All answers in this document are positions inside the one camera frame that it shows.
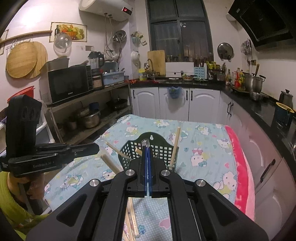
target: water heater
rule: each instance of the water heater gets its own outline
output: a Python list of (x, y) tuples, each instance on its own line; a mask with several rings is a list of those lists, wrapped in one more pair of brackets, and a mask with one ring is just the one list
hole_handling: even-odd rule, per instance
[(131, 5), (123, 0), (81, 0), (79, 4), (81, 11), (92, 12), (104, 16), (112, 14), (116, 21), (124, 21), (133, 12)]

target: microwave oven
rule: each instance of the microwave oven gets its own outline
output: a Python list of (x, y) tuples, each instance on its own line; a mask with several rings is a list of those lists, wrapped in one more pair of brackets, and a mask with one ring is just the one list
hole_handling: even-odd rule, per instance
[(39, 79), (39, 88), (45, 104), (67, 102), (93, 90), (90, 66), (76, 65), (46, 72)]

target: faucet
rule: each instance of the faucet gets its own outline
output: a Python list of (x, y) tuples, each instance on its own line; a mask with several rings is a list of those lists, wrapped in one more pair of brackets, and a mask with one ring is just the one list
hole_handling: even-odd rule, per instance
[(147, 73), (147, 77), (150, 78), (150, 79), (153, 79), (155, 81), (155, 74), (156, 74), (156, 72), (153, 69), (153, 63), (152, 63), (152, 60), (151, 59), (147, 59), (147, 62), (144, 63), (144, 69), (145, 69), (145, 72)]

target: bed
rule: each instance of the bed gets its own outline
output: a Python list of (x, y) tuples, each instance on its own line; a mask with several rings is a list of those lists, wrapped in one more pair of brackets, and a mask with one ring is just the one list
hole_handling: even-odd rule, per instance
[[(142, 133), (154, 132), (173, 145), (181, 127), (175, 172), (183, 179), (204, 179), (225, 198), (254, 220), (255, 191), (250, 167), (239, 140), (229, 126), (221, 124), (159, 120), (126, 115), (110, 127), (102, 138), (121, 148)], [(95, 141), (120, 165), (118, 155), (100, 138)], [(100, 155), (76, 158), (45, 187), (45, 200), (52, 210), (93, 178), (101, 181), (115, 174)], [(140, 237), (137, 240), (172, 240), (166, 198), (133, 198)]]

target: cutting board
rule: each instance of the cutting board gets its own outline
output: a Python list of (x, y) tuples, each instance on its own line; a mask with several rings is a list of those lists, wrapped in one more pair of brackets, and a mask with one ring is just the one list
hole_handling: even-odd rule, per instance
[(154, 71), (159, 72), (160, 75), (165, 75), (165, 51), (148, 51), (147, 56), (152, 60)]
[(31, 42), (14, 46), (6, 60), (6, 71), (13, 78), (29, 74), (37, 63), (37, 49)]
[(40, 69), (47, 62), (47, 51), (42, 43), (33, 42), (34, 46), (37, 49), (37, 63), (33, 70), (26, 76), (28, 79), (32, 79), (40, 74)]

